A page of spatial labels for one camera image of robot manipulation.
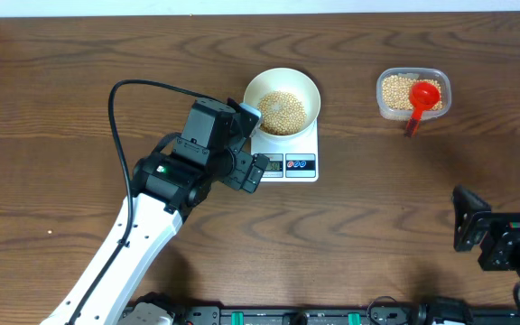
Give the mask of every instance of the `plastic container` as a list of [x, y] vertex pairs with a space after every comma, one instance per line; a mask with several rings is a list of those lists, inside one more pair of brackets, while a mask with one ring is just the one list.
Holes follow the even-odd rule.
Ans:
[[406, 77], [410, 79], [432, 79], [439, 83], [441, 86], [441, 100], [443, 109], [436, 111], [425, 111], [422, 114], [421, 121], [441, 117], [450, 109], [452, 103], [452, 96], [450, 93], [450, 81], [447, 75], [437, 69], [428, 68], [391, 68], [383, 72], [378, 81], [376, 82], [376, 100], [380, 107], [380, 115], [386, 119], [395, 121], [406, 121], [411, 118], [413, 114], [412, 110], [406, 109], [394, 109], [389, 107], [383, 100], [383, 80], [387, 77], [398, 75], [400, 77]]
[[257, 75], [246, 88], [244, 102], [257, 107], [266, 94], [273, 91], [293, 93], [302, 102], [306, 112], [306, 120], [302, 129], [293, 135], [271, 135], [261, 129], [257, 133], [272, 141], [290, 141], [307, 134], [320, 112], [320, 92], [314, 82], [298, 70], [275, 68]]

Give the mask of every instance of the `brown wood surface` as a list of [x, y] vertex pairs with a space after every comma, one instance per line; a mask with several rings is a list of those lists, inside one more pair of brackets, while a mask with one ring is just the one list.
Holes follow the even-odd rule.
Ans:
[[[376, 79], [431, 67], [453, 105], [413, 140], [384, 120]], [[135, 297], [226, 305], [364, 305], [427, 294], [513, 306], [513, 273], [452, 248], [462, 183], [520, 210], [520, 14], [0, 19], [0, 324], [37, 323], [104, 240], [125, 188], [107, 121], [120, 79], [241, 100], [273, 67], [320, 87], [320, 179], [221, 184], [156, 258]], [[122, 88], [129, 163], [183, 127], [192, 99]]]

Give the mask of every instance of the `red measuring scoop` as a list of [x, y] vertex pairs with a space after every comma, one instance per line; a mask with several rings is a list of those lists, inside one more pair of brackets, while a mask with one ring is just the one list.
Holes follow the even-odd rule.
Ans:
[[412, 137], [419, 128], [424, 111], [433, 108], [441, 100], [441, 93], [428, 82], [417, 82], [411, 89], [409, 100], [413, 104], [414, 110], [406, 125], [404, 136]]

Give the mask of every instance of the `white scale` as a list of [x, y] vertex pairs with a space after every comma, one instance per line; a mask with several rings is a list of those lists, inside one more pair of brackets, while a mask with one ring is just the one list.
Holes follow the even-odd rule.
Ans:
[[273, 141], [262, 133], [252, 137], [252, 154], [262, 153], [270, 163], [261, 181], [316, 181], [318, 180], [318, 127], [314, 121], [311, 130], [287, 141]]
[[293, 93], [303, 103], [309, 125], [303, 125], [302, 130], [294, 135], [277, 136], [256, 130], [252, 136], [252, 154], [262, 153], [270, 158], [261, 181], [316, 181], [319, 167], [316, 121], [320, 112], [318, 88], [308, 76], [297, 70], [270, 69], [250, 82], [241, 106], [260, 116], [260, 111], [254, 106], [263, 96], [275, 90]]

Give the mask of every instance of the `clear plastic container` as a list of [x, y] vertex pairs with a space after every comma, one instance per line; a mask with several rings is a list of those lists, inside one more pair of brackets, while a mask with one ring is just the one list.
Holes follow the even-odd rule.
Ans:
[[432, 79], [437, 81], [441, 86], [441, 100], [443, 109], [436, 111], [425, 111], [422, 113], [422, 121], [441, 117], [447, 114], [450, 109], [450, 103], [452, 102], [450, 82], [449, 78], [447, 78], [447, 75], [437, 69], [391, 68], [383, 72], [380, 77], [378, 77], [378, 81], [376, 82], [376, 100], [378, 101], [378, 106], [380, 107], [381, 116], [390, 120], [406, 121], [411, 118], [411, 115], [413, 114], [412, 110], [391, 108], [383, 100], [383, 80], [394, 75], [410, 79]]

